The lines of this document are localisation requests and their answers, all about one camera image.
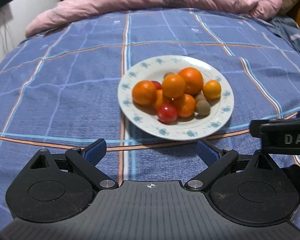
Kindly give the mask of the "brown longan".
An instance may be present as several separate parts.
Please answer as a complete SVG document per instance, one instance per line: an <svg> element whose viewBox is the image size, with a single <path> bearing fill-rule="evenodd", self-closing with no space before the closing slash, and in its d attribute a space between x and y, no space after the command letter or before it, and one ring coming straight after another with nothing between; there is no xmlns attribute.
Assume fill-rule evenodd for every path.
<svg viewBox="0 0 300 240"><path fill-rule="evenodd" d="M196 112L201 116L210 114L211 106L206 100L199 100L196 103Z"/></svg>
<svg viewBox="0 0 300 240"><path fill-rule="evenodd" d="M173 73L173 72L167 72L167 73L165 73L165 75L164 75L164 79L165 79L167 76L169 76L169 75L173 75L173 74L175 74L175 73Z"/></svg>
<svg viewBox="0 0 300 240"><path fill-rule="evenodd" d="M206 97L203 95L203 93L198 93L198 94L194 97L194 99L195 99L196 102L201 101L201 100L206 101Z"/></svg>

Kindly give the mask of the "small mandarin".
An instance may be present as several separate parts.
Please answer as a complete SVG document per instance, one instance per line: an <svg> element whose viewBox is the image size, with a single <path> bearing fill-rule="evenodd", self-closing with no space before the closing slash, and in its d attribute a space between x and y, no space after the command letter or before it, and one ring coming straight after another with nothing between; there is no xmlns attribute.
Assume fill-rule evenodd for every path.
<svg viewBox="0 0 300 240"><path fill-rule="evenodd" d="M203 85L203 94L207 99L215 100L221 96L222 87L216 80L209 80Z"/></svg>
<svg viewBox="0 0 300 240"><path fill-rule="evenodd" d="M163 104L170 104L172 100L164 96L162 89L157 90L156 100L152 103L152 107L157 111Z"/></svg>

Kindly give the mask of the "red tomato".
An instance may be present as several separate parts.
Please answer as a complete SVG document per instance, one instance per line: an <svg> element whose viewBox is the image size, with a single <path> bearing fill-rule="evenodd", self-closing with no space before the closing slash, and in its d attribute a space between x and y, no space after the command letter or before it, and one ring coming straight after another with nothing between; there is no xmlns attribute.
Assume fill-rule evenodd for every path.
<svg viewBox="0 0 300 240"><path fill-rule="evenodd" d="M158 120L162 123L172 123L178 118L178 112L172 104L162 104L157 110Z"/></svg>
<svg viewBox="0 0 300 240"><path fill-rule="evenodd" d="M157 90L161 89L161 83L160 82L158 82L158 81L152 81L152 83L155 85L155 87L156 87Z"/></svg>

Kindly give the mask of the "bumpy mandarin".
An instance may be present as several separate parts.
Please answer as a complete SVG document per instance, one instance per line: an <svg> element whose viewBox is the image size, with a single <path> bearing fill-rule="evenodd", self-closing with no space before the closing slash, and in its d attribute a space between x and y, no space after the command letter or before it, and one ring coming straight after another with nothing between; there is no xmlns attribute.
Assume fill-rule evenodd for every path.
<svg viewBox="0 0 300 240"><path fill-rule="evenodd" d="M157 98L157 88L152 81L139 81L132 90L133 101L139 105L150 105Z"/></svg>

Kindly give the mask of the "white floral plate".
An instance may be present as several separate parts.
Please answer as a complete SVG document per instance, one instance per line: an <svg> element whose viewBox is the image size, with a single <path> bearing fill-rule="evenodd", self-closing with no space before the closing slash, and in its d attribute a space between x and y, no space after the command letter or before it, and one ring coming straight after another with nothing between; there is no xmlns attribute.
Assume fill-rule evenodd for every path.
<svg viewBox="0 0 300 240"><path fill-rule="evenodd" d="M207 117L178 120L175 124L163 124L151 108L138 106L133 102L132 89L142 80L161 82L167 72L177 73L185 67L201 72L204 83L216 80L221 85L221 96L212 102ZM216 133L230 119L234 110L234 94L226 78L213 66L187 56L165 55L145 59L133 65L119 82L117 97L122 113L142 131L167 140L186 141L200 139Z"/></svg>

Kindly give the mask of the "blue plaid bed sheet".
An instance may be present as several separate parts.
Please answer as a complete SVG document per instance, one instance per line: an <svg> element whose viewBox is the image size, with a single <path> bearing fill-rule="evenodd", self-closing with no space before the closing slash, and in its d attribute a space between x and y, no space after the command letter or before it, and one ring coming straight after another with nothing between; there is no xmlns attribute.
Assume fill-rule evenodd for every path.
<svg viewBox="0 0 300 240"><path fill-rule="evenodd" d="M0 229L12 219L5 192L40 148L98 138L98 168L122 180L188 181L205 168L196 145L170 144L121 118L122 74L147 58L189 56L219 70L235 98L231 120L211 140L252 154L249 122L300 111L300 54L246 16L195 9L117 12L72 23L19 44L0 64Z"/></svg>

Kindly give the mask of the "large orange on plate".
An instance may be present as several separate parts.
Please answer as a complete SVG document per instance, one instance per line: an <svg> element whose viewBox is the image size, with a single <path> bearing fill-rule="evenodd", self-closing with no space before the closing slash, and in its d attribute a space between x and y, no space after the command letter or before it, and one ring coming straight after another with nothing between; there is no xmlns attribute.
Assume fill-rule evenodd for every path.
<svg viewBox="0 0 300 240"><path fill-rule="evenodd" d="M199 70L193 67L187 67L178 72L186 84L185 93L197 95L203 88L203 76Z"/></svg>

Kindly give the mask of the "small mandarin on plate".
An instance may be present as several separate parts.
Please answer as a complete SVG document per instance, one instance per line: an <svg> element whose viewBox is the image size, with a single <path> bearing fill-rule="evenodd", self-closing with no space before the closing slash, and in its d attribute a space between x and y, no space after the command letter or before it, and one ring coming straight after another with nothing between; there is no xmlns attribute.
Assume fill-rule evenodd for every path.
<svg viewBox="0 0 300 240"><path fill-rule="evenodd" d="M152 103L152 107L157 111L163 104L170 104L172 100L164 96L162 89L157 90L156 100Z"/></svg>

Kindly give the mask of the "blue grey blanket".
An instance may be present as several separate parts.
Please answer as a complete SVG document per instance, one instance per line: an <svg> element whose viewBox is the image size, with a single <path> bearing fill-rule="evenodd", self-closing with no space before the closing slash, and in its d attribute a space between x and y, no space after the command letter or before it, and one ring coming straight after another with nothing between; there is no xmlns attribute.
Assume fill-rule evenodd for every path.
<svg viewBox="0 0 300 240"><path fill-rule="evenodd" d="M283 38L300 54L300 28L292 18L276 16L266 24L266 28Z"/></svg>

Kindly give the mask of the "pink quilt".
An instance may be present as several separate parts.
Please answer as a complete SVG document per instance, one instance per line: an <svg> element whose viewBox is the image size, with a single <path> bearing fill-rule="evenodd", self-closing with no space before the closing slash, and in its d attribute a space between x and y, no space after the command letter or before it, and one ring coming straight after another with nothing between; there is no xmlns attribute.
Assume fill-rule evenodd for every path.
<svg viewBox="0 0 300 240"><path fill-rule="evenodd" d="M268 20L277 15L282 5L282 0L63 0L53 9L39 14L26 27L25 36L29 38L60 25L118 11L194 8Z"/></svg>

